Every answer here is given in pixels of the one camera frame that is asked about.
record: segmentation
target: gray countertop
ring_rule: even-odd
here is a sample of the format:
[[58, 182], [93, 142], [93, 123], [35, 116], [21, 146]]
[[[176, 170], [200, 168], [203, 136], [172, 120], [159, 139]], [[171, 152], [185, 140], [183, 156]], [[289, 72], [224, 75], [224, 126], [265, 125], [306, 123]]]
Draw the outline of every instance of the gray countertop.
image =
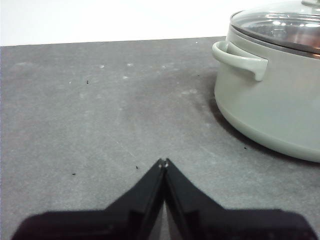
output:
[[2, 47], [1, 239], [29, 215], [104, 209], [160, 157], [226, 208], [298, 212], [320, 235], [320, 164], [251, 141], [218, 110], [222, 39]]

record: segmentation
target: pot handle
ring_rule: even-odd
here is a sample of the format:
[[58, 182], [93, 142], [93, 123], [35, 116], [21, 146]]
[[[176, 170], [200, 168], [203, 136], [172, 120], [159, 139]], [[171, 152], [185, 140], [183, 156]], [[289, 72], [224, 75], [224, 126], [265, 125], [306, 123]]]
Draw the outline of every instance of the pot handle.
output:
[[246, 69], [254, 73], [256, 81], [261, 81], [268, 65], [268, 60], [253, 55], [230, 41], [218, 41], [212, 46], [212, 55], [218, 61], [240, 69]]

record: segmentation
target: pot lid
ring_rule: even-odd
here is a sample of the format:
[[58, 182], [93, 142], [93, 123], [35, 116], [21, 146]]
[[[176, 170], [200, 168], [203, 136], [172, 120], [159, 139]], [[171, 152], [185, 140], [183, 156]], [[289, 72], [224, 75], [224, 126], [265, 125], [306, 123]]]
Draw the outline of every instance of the pot lid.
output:
[[253, 38], [320, 54], [320, 0], [294, 0], [241, 11], [231, 25]]

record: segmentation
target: cooking pot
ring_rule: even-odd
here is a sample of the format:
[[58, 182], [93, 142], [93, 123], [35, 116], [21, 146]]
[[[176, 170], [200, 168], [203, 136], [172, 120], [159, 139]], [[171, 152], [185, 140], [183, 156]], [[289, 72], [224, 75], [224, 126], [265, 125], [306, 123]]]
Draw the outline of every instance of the cooking pot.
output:
[[235, 13], [212, 54], [226, 120], [267, 148], [320, 162], [320, 1]]

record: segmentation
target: gray pot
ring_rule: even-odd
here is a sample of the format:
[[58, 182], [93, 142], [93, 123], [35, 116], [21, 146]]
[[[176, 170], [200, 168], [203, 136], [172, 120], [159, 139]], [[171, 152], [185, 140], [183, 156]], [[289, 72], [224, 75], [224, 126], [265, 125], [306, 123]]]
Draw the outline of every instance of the gray pot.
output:
[[227, 121], [270, 149], [320, 162], [320, 2], [236, 13], [212, 54]]

